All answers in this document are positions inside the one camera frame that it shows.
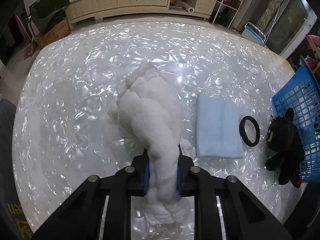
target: folded blue towel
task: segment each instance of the folded blue towel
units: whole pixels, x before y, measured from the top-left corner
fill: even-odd
[[[244,157],[236,104],[199,93],[197,96],[196,155]]]

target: silver bolt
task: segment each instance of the silver bolt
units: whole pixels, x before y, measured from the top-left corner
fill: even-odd
[[[98,176],[97,175],[91,175],[88,178],[88,181],[90,182],[96,182],[98,180]]]
[[[228,180],[229,180],[231,183],[235,183],[235,182],[237,181],[237,178],[236,178],[236,176],[231,175],[231,176],[228,176]]]
[[[190,168],[190,170],[193,172],[193,173],[198,173],[200,171],[200,168],[198,166],[193,166]]]
[[[132,173],[135,171],[135,168],[133,166],[128,166],[125,168],[125,171],[128,172],[128,173]]]

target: crumpled white fabric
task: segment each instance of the crumpled white fabric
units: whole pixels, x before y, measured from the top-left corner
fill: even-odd
[[[133,71],[125,84],[126,90],[118,95],[117,106],[109,109],[108,114],[118,118],[148,150],[149,188],[141,208],[151,225],[182,223],[190,204],[177,192],[183,120],[177,92],[150,62]]]

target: shiny table surface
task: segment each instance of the shiny table surface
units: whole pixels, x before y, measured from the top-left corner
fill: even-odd
[[[300,190],[264,169],[272,96],[293,75],[289,63],[241,37],[177,23],[119,24],[77,33],[42,49],[24,85],[13,133],[13,168],[21,206],[35,231],[89,176],[110,176],[142,147],[107,115],[124,79],[151,60],[174,86],[184,111],[183,137],[195,146],[196,95],[233,101],[239,120],[253,116],[260,142],[240,160],[193,156],[212,175],[237,176],[279,219]],[[254,128],[247,128],[253,138]],[[132,239],[193,239],[193,220],[150,226],[132,212]]]

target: black hair tie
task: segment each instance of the black hair tie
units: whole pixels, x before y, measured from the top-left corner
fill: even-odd
[[[247,134],[246,134],[245,129],[244,129],[244,123],[247,120],[250,121],[254,125],[254,127],[256,129],[256,140],[254,141],[254,143],[252,143],[248,139]],[[258,125],[257,121],[252,116],[245,116],[241,120],[240,125],[239,125],[239,132],[240,132],[240,136],[243,139],[244,143],[246,145],[250,146],[250,147],[256,146],[260,141],[260,128],[259,128],[259,125]]]

